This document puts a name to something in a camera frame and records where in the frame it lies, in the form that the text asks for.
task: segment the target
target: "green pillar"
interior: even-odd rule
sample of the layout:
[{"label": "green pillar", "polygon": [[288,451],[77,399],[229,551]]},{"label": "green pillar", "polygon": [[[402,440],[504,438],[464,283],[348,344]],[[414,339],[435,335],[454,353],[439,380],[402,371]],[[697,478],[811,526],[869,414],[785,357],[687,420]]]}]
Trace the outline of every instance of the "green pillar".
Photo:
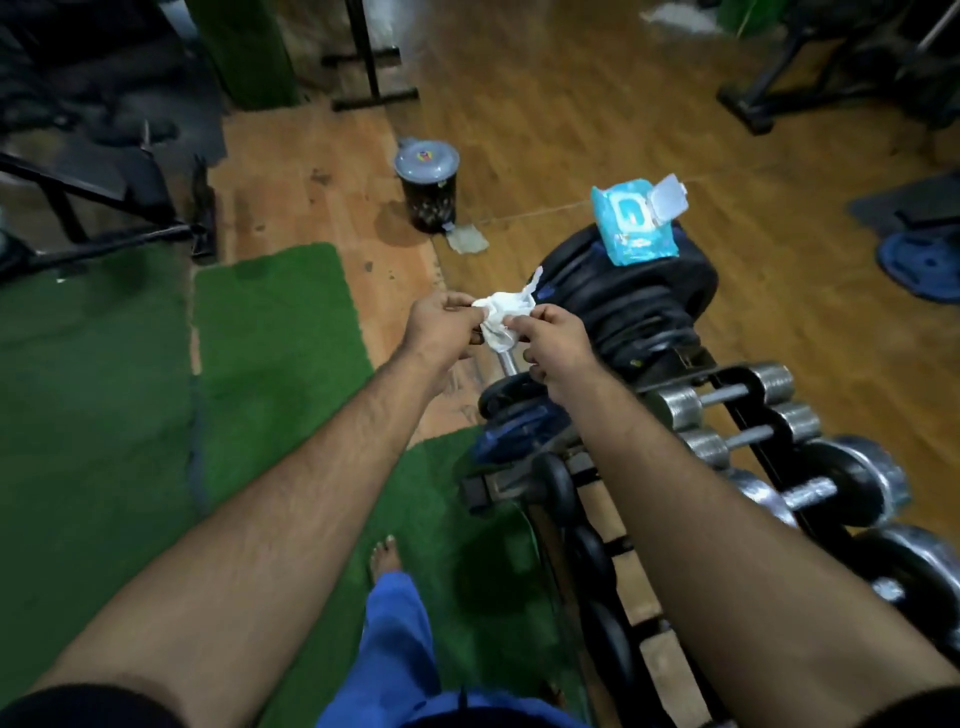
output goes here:
[{"label": "green pillar", "polygon": [[240,109],[299,102],[297,79],[269,0],[186,0],[220,82]]}]

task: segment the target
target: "green artificial turf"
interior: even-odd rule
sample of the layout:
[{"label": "green artificial turf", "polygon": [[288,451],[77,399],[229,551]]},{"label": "green artificial turf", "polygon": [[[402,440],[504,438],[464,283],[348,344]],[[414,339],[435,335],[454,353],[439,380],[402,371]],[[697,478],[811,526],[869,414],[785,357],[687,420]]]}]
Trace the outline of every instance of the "green artificial turf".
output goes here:
[{"label": "green artificial turf", "polygon": [[[195,323],[205,485],[214,502],[295,448],[372,374],[330,245],[201,272]],[[340,687],[363,628],[367,559],[389,533],[430,615],[445,688],[535,695],[547,680],[564,688],[576,714],[586,714],[526,519],[510,506],[478,519],[460,503],[455,465],[475,436],[446,435],[400,459],[261,725],[311,726]]]},{"label": "green artificial turf", "polygon": [[197,519],[180,260],[86,265],[0,285],[0,705]]}]

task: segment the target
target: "gray lid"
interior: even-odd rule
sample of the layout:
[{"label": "gray lid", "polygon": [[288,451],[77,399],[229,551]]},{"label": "gray lid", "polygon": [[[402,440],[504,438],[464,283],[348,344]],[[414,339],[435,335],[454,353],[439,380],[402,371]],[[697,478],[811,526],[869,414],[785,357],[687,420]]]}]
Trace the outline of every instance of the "gray lid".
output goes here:
[{"label": "gray lid", "polygon": [[400,147],[394,157],[394,169],[414,184],[434,184],[457,173],[460,155],[445,141],[415,141]]}]

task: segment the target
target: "wet wipes package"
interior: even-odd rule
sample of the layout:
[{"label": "wet wipes package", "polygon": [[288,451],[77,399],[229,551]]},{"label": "wet wipes package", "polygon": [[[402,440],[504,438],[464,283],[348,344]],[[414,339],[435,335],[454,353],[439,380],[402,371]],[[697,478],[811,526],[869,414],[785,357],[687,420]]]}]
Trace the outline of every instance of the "wet wipes package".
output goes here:
[{"label": "wet wipes package", "polygon": [[679,255],[670,221],[686,211],[686,187],[676,175],[657,184],[633,180],[590,192],[593,216],[614,265]]}]

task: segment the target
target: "chrome dumbbell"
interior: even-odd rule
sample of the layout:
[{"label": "chrome dumbbell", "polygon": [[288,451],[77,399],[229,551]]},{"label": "chrome dumbbell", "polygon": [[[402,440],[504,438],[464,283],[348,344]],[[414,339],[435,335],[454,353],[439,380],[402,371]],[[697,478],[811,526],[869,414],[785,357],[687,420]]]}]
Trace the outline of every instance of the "chrome dumbbell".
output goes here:
[{"label": "chrome dumbbell", "polygon": [[666,427],[674,430],[690,429],[703,424],[704,409],[742,398],[771,406],[789,401],[794,394],[793,375],[777,362],[761,362],[726,371],[727,378],[737,379],[704,395],[685,384],[660,387],[643,396],[643,403]]},{"label": "chrome dumbbell", "polygon": [[726,439],[709,427],[678,432],[677,436],[715,470],[729,468],[731,450],[737,448],[767,441],[798,445],[820,436],[820,418],[808,404],[789,401],[767,407],[766,412],[767,425],[750,427]]},{"label": "chrome dumbbell", "polygon": [[857,435],[812,440],[800,448],[812,473],[807,482],[778,492],[750,471],[733,468],[724,476],[744,496],[780,521],[797,527],[795,513],[828,502],[844,525],[870,527],[893,519],[910,502],[903,469],[880,445]]}]

